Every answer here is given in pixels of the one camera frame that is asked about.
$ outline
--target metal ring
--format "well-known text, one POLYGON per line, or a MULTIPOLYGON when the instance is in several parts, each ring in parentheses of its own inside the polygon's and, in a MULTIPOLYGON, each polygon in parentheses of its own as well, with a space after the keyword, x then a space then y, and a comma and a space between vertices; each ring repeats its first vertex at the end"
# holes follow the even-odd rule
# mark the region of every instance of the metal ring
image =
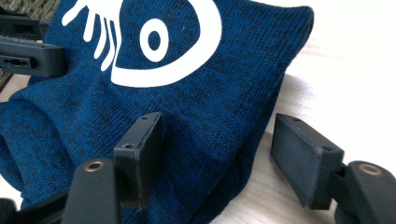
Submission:
POLYGON ((369 175, 382 175, 382 171, 378 167, 367 163, 359 165, 359 169, 361 169, 364 173, 367 173, 369 175))
POLYGON ((105 166, 105 163, 102 161, 93 161, 89 164, 86 164, 84 166, 84 170, 86 172, 96 172, 100 169, 102 169, 105 166))

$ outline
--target white eye graphic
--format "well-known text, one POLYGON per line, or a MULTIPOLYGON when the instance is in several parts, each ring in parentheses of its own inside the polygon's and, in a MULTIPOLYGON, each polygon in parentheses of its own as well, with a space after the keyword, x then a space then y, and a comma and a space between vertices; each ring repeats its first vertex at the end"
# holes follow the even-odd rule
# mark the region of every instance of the white eye graphic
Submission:
MULTIPOLYGON (((94 17, 99 15, 101 21, 101 36, 94 53, 98 58, 105 47, 106 30, 110 42, 110 50, 105 57, 101 69, 105 71, 113 63, 111 81, 128 87, 157 87, 181 80, 200 68, 215 53, 221 39, 221 18, 219 10, 213 0, 187 0, 192 5, 200 24, 200 35, 197 42, 180 58, 172 63, 153 69, 130 69, 117 67, 117 59, 122 46, 120 30, 120 8, 123 0, 78 0, 76 4, 64 14, 62 23, 66 26, 84 8, 90 10, 84 32, 84 40, 92 38, 94 17), (114 22, 117 46, 114 48, 114 38, 110 29, 110 22, 114 22)), ((166 25, 158 20, 147 21, 140 33, 140 47, 144 55, 156 63, 166 55, 169 45, 169 35, 166 25), (149 46, 149 35, 157 32, 161 43, 157 49, 149 46)))

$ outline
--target white table surface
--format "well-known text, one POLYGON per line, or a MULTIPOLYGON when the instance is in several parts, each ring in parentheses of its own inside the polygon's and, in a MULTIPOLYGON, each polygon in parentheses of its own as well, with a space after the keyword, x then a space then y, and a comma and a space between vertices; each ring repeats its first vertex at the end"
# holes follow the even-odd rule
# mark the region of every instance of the white table surface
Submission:
MULTIPOLYGON (((300 118, 345 151, 344 163, 369 161, 396 174, 396 3, 390 0, 260 0, 311 6, 315 25, 287 70, 274 115, 246 188, 213 223, 334 223, 333 212, 300 206, 270 158, 275 113, 300 118)), ((26 85, 14 76, 0 102, 26 85)), ((0 197, 20 202, 0 179, 0 197)))

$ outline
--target knitted beanie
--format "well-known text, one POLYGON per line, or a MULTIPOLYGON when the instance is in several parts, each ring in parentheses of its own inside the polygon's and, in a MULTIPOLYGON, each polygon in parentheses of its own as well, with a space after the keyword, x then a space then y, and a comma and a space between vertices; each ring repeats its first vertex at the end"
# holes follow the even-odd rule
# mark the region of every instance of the knitted beanie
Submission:
POLYGON ((68 73, 0 104, 0 173, 23 207, 37 203, 158 111, 161 170, 148 208, 123 222, 209 222, 246 185, 312 26, 309 7, 247 0, 63 0, 45 42, 65 48, 68 73))

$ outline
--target blue knitted fabric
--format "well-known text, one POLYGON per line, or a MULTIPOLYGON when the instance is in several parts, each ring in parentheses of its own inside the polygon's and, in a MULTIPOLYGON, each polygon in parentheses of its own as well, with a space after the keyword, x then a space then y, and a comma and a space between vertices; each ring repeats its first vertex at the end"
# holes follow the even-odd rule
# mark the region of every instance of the blue knitted fabric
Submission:
POLYGON ((124 223, 205 223, 248 181, 283 75, 313 26, 309 7, 246 0, 63 0, 46 42, 68 73, 32 78, 0 104, 0 173, 23 206, 112 156, 139 117, 163 113, 161 171, 124 223))

